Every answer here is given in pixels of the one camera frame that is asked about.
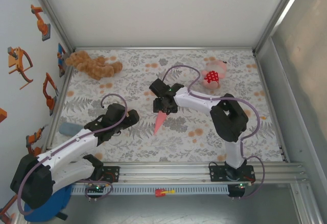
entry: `purple cable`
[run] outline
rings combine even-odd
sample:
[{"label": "purple cable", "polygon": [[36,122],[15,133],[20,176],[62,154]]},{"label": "purple cable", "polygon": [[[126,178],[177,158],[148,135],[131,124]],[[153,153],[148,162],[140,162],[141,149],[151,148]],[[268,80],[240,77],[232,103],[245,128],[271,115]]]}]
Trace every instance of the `purple cable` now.
[{"label": "purple cable", "polygon": [[[86,137],[86,136],[89,136],[89,135],[93,135],[93,134],[95,134],[95,133],[99,133],[99,132],[104,132],[104,131],[107,131],[107,130],[110,130],[110,129],[112,129],[112,128],[114,128],[114,127],[116,127],[117,125],[119,125],[123,120],[124,120],[124,118],[126,117],[126,115],[127,115],[127,103],[126,103],[126,100],[121,96],[121,95],[118,95],[118,94],[114,94],[114,93],[111,93],[111,94],[107,94],[107,95],[105,95],[102,99],[101,99],[101,102],[100,102],[100,105],[101,105],[101,107],[102,108],[104,108],[104,106],[102,105],[102,103],[103,103],[103,100],[105,99],[105,98],[107,98],[108,96],[111,96],[111,95],[113,95],[113,96],[118,96],[123,102],[124,102],[124,105],[125,105],[125,111],[124,111],[124,115],[123,115],[123,117],[117,122],[117,123],[115,123],[114,125],[112,125],[112,126],[109,126],[109,127],[106,127],[106,128],[103,128],[103,129],[100,129],[100,130],[97,130],[97,131],[91,131],[91,132],[88,132],[88,133],[86,133],[86,134],[84,134],[84,135],[81,135],[80,137],[79,137],[79,139],[82,139],[82,138],[84,138],[84,137]],[[54,152],[52,152],[50,155],[51,155],[51,157],[52,156],[54,156],[54,155],[56,155],[58,152],[60,152],[61,150],[63,150],[63,149],[65,149],[66,147],[68,147],[69,145],[71,145],[71,144],[73,144],[74,142],[76,142],[76,139],[77,138],[75,138],[74,140],[72,140],[72,141],[70,141],[69,143],[67,143],[66,145],[64,145],[64,146],[62,146],[62,147],[60,147],[60,148],[58,148],[57,150],[55,150]],[[29,215],[29,214],[31,214],[34,210],[30,210],[29,212],[25,212],[23,209],[22,209],[22,206],[21,206],[21,193],[22,193],[22,189],[24,188],[24,185],[25,185],[25,183],[26,183],[26,181],[27,181],[27,179],[28,179],[28,177],[33,173],[33,171],[37,168],[37,167],[39,167],[41,164],[43,164],[46,160],[48,160],[49,159],[49,157],[45,157],[44,159],[42,159],[40,162],[38,162],[27,174],[26,174],[26,176],[24,177],[24,179],[22,180],[22,182],[21,182],[21,184],[20,184],[20,186],[19,186],[19,190],[18,190],[18,195],[17,195],[17,205],[18,205],[18,210],[19,210],[19,212],[22,214],[22,215]]]},{"label": "purple cable", "polygon": [[264,163],[262,162],[262,160],[261,160],[258,156],[254,156],[254,155],[252,155],[252,156],[250,156],[250,157],[248,157],[248,158],[246,158],[246,157],[244,156],[244,154],[243,154],[243,140],[246,139],[246,138],[249,138],[249,137],[253,136],[255,133],[258,132],[258,130],[259,130],[259,128],[260,128],[260,115],[259,115],[259,112],[255,109],[255,107],[254,107],[251,103],[249,103],[249,102],[246,101],[246,100],[240,99],[240,98],[236,98],[236,97],[213,97],[213,98],[209,98],[209,97],[203,97],[203,96],[199,96],[199,95],[196,95],[196,94],[191,93],[191,86],[192,86],[194,83],[196,83],[196,82],[201,78],[201,73],[200,73],[199,70],[197,70],[196,68],[191,67],[191,66],[188,66],[188,65],[176,65],[176,66],[172,66],[172,67],[170,67],[170,68],[167,70],[167,72],[165,73],[165,75],[163,76],[162,81],[165,80],[165,78],[166,78],[168,72],[169,72],[171,69],[173,69],[173,68],[178,68],[178,67],[187,67],[187,68],[190,68],[190,69],[192,69],[192,70],[194,70],[194,71],[196,71],[196,72],[198,73],[198,77],[197,77],[195,80],[193,80],[193,81],[190,83],[190,85],[188,86],[188,92],[189,92],[189,94],[190,94],[191,96],[196,97],[196,98],[199,98],[199,99],[207,100],[207,101],[224,101],[224,100],[229,100],[229,101],[237,101],[237,102],[241,102],[241,103],[244,103],[244,104],[248,105],[248,106],[253,110],[253,112],[255,113],[256,120],[257,120],[256,129],[255,129],[252,133],[250,133],[249,135],[247,135],[247,136],[243,136],[243,137],[241,137],[241,139],[240,139],[240,150],[241,150],[241,156],[242,156],[244,159],[246,159],[246,160],[249,160],[249,159],[252,159],[252,158],[256,158],[256,159],[259,160],[259,162],[260,162],[261,165],[262,165],[262,180],[261,180],[261,183],[260,183],[259,187],[258,187],[258,188],[253,192],[253,193],[251,193],[250,195],[248,195],[248,196],[246,196],[246,197],[242,197],[242,198],[245,199],[245,198],[248,198],[248,197],[253,196],[253,195],[256,194],[256,193],[257,193],[257,192],[262,188],[262,186],[263,186],[263,183],[264,183],[264,180],[265,180],[265,175],[266,175],[266,172],[265,172],[265,166],[264,166]]},{"label": "purple cable", "polygon": [[[99,183],[99,184],[108,184],[108,185],[110,186],[110,190],[109,190],[106,194],[102,195],[101,197],[96,198],[95,201],[97,201],[97,200],[101,200],[101,199],[105,198],[106,196],[108,196],[108,195],[113,191],[113,186],[112,186],[112,184],[111,184],[110,182],[105,182],[105,181],[88,181],[88,180],[80,180],[80,181],[78,181],[78,182],[82,182],[82,183],[92,183],[92,184],[94,184],[94,183]],[[85,192],[84,192],[85,197],[87,197],[88,199],[90,198],[90,196],[89,196],[87,193],[88,193],[88,190],[89,190],[90,188],[91,188],[91,187],[86,187],[86,188],[85,188]]]}]

